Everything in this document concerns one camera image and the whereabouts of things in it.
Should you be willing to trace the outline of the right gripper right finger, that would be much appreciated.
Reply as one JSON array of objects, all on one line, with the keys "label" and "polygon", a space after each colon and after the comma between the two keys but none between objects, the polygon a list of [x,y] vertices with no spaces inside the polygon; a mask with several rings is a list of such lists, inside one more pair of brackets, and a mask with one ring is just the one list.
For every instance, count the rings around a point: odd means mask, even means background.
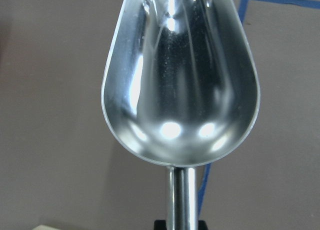
[{"label": "right gripper right finger", "polygon": [[208,230],[206,221],[200,219],[200,215],[198,215],[198,230]]}]

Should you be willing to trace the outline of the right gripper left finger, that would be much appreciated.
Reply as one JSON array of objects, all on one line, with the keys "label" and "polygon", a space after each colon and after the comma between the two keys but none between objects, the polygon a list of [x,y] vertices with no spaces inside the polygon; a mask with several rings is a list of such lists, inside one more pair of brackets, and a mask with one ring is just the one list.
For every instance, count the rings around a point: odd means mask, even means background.
[{"label": "right gripper left finger", "polygon": [[167,215],[163,218],[156,219],[153,222],[153,230],[167,230],[167,220]]}]

